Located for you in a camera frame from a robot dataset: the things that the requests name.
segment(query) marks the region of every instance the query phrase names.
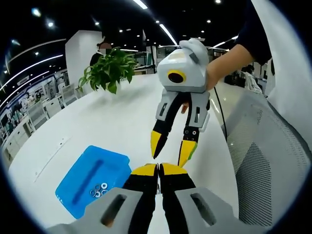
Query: blue plastic tray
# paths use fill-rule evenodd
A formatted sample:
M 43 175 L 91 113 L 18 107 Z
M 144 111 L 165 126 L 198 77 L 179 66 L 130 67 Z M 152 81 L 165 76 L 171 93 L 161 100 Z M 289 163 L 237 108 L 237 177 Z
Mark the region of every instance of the blue plastic tray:
M 127 156 L 91 145 L 68 171 L 55 194 L 72 216 L 81 218 L 85 207 L 97 199 L 90 191 L 101 183 L 107 183 L 108 191 L 121 188 L 131 174 L 128 164 Z

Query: black cable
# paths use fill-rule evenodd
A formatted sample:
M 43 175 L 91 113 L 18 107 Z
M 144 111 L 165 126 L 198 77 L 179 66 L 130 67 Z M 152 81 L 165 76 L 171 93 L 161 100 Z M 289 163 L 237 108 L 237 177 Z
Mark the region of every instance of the black cable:
M 218 99 L 219 106 L 220 106 L 220 110 L 221 110 L 221 115 L 222 115 L 223 125 L 224 125 L 225 140 L 228 141 L 228 132 L 226 131 L 226 126 L 225 126 L 225 120 L 224 120 L 223 110 L 222 110 L 221 103 L 220 103 L 220 99 L 219 99 L 218 93 L 216 92 L 215 87 L 214 87 L 214 91 L 215 91 L 216 98 Z

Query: gray gripper housing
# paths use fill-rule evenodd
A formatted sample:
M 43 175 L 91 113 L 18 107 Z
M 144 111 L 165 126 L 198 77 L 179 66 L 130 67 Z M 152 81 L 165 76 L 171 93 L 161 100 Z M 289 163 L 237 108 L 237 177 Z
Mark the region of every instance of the gray gripper housing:
M 58 224 L 47 231 L 49 234 L 126 234 L 142 194 L 143 192 L 113 188 L 89 204 L 82 218 L 71 224 Z M 113 225 L 104 225 L 105 220 L 109 221 L 116 211 L 118 213 L 114 215 Z
M 175 194 L 183 209 L 189 234 L 265 233 L 264 227 L 248 225 L 235 218 L 232 207 L 207 188 L 180 190 Z M 71 224 L 58 224 L 47 231 L 49 234 L 127 234 L 141 196 L 142 192 L 113 188 L 88 205 L 82 218 Z M 105 226 L 103 222 L 110 218 L 118 204 L 120 209 L 114 215 L 113 225 Z

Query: yellow finger pad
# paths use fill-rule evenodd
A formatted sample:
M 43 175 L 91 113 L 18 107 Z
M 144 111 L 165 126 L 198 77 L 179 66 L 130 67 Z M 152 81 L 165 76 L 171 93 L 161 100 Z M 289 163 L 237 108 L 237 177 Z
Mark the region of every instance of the yellow finger pad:
M 151 133 L 151 149 L 152 149 L 152 157 L 155 155 L 155 150 L 157 147 L 157 144 L 159 142 L 161 134 L 155 131 L 152 131 Z
M 187 174 L 187 171 L 179 166 L 170 164 L 170 163 L 162 163 L 164 168 L 164 174 L 166 175 L 179 175 L 179 174 Z
M 148 164 L 143 167 L 138 167 L 132 171 L 132 175 L 138 176 L 153 176 L 155 171 L 156 164 Z
M 197 147 L 197 143 L 195 141 L 183 140 L 180 156 L 179 156 L 179 167 L 183 167 L 185 163 L 188 161 L 189 157 L 192 156 L 193 152 Z

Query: office desk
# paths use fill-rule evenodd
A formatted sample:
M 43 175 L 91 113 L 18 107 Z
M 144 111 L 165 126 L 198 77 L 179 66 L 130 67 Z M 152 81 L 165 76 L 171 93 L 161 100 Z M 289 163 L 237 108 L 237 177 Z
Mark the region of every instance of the office desk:
M 177 163 L 187 115 L 178 114 L 161 154 L 151 158 L 150 134 L 161 99 L 157 74 L 135 76 L 121 83 L 117 95 L 92 92 L 44 123 L 23 145 L 9 169 L 13 187 L 27 210 L 43 227 L 75 219 L 55 196 L 55 190 L 89 145 L 130 158 L 135 169 L 145 163 Z M 196 186 L 204 186 L 232 205 L 238 217 L 238 195 L 232 160 L 220 125 L 210 110 L 207 129 L 185 169 Z M 161 195 L 149 233 L 167 233 Z

